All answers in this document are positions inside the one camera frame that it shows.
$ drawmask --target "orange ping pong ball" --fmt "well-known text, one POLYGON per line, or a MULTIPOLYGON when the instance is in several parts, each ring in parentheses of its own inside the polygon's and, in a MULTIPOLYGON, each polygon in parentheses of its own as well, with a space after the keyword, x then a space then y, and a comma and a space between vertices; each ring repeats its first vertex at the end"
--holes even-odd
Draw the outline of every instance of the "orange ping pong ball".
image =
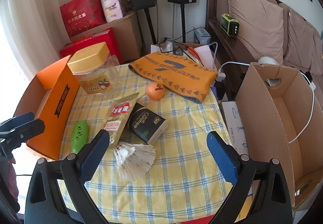
POLYGON ((159 100, 164 96, 165 89, 162 84, 158 82, 152 82, 147 86, 146 93, 150 99, 159 100))

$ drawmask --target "tissue package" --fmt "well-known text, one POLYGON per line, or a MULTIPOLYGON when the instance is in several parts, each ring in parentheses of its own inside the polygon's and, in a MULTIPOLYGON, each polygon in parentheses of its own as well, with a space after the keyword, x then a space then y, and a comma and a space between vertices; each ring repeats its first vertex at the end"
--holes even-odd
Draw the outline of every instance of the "tissue package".
POLYGON ((120 19, 125 14, 123 0, 101 0, 101 4, 107 23, 120 19))

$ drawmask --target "table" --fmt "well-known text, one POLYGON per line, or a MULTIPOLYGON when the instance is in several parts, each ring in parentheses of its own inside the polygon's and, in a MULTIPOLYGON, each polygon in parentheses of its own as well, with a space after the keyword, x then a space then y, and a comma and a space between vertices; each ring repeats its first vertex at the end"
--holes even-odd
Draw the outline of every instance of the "table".
MULTIPOLYGON (((118 66, 122 97, 145 92, 150 83, 128 69, 118 66)), ((93 201, 108 221, 117 223, 169 224, 210 216, 216 213, 231 189, 225 182, 207 148, 206 135, 216 130, 230 143, 227 129, 211 92, 202 104, 196 104, 166 89, 158 101, 146 95, 138 102, 168 120, 165 133, 154 144, 156 158, 150 171, 133 182, 121 181, 112 151, 107 151, 93 179, 85 183, 93 201)), ((89 139, 103 127, 104 116, 112 100, 88 95, 81 87, 67 119, 60 159, 70 152, 74 124, 86 120, 89 139)), ((124 130, 121 139, 142 143, 124 130)), ((74 209, 66 187, 59 183, 67 207, 74 209)))

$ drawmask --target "white curtain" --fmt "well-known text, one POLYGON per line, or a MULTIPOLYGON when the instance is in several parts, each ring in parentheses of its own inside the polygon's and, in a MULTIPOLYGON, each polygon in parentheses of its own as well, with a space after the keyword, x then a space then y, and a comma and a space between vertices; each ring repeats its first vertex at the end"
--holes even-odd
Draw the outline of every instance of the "white curtain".
POLYGON ((71 0, 0 0, 0 122, 10 118, 34 75, 70 42, 59 7, 71 0))

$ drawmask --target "brown sofa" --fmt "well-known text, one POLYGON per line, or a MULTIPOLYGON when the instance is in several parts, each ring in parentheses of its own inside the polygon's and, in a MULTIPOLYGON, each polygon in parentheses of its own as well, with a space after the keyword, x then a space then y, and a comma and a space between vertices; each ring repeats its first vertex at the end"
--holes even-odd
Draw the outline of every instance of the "brown sofa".
MULTIPOLYGON (((315 96, 323 107, 322 42, 318 31, 292 8, 279 0, 207 0, 206 29, 212 41, 219 43, 220 64, 251 63, 261 56, 270 56, 279 64, 310 71, 316 85, 315 96), (223 13, 239 20, 238 37, 228 36, 220 27, 223 13)), ((231 100, 247 67, 226 65, 223 70, 227 76, 225 89, 231 100)))

